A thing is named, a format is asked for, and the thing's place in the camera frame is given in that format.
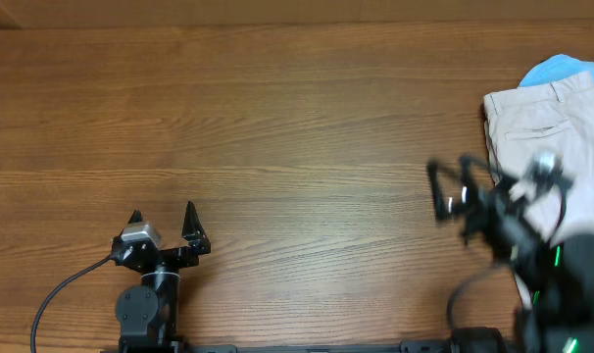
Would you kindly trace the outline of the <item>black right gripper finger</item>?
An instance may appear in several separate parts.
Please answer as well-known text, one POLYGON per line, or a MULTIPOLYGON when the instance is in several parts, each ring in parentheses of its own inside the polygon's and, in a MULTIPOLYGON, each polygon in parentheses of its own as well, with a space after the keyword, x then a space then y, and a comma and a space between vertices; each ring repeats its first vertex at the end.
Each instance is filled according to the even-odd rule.
POLYGON ((458 173, 437 160, 430 160, 426 164, 426 173, 430 185, 435 220, 437 222, 444 222, 458 218, 462 213, 461 203, 445 201, 438 178, 440 174, 443 174, 453 180, 456 185, 459 185, 460 178, 458 173))
POLYGON ((477 188, 492 189, 496 185, 494 171, 489 162, 483 158, 464 154, 460 158, 462 174, 466 175, 466 184, 472 183, 477 188))

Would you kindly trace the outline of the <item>beige khaki shorts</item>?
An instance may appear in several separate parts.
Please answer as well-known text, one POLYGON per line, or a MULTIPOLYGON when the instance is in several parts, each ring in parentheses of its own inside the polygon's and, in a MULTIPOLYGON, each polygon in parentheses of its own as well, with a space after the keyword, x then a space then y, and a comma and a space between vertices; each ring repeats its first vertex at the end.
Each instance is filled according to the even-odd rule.
POLYGON ((582 72, 535 86, 483 97, 490 163, 521 176, 539 152, 562 158, 574 180, 557 241, 594 233, 594 79, 582 72))

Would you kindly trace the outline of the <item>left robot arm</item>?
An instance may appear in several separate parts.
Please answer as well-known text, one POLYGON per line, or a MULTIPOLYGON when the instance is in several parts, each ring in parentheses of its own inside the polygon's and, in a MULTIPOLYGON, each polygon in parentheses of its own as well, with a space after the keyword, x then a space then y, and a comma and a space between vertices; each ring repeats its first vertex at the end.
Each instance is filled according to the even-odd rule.
POLYGON ((199 265, 211 252, 195 206, 186 205, 181 237, 184 246, 163 249, 161 235, 136 210, 120 235, 113 239, 111 258, 140 274, 140 283, 118 298, 120 352, 186 352, 189 344, 178 333, 180 271, 199 265))

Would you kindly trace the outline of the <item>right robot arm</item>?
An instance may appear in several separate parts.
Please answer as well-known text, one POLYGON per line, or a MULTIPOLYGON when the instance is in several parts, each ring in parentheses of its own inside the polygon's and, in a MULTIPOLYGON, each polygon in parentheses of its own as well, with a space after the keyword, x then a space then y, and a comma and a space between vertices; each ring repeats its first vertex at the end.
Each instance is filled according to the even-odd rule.
POLYGON ((522 176, 513 176, 463 155, 458 170, 432 160, 426 172, 436 220, 464 218, 462 238, 482 234, 495 267, 509 268, 530 295, 529 306, 515 313, 516 340, 507 343, 496 329, 457 328, 454 306, 473 283, 469 277, 448 299, 452 336, 445 351, 594 352, 594 233, 554 241, 542 236, 525 215, 536 201, 557 190, 557 220, 564 220, 573 181, 564 176, 561 160, 535 157, 522 176))

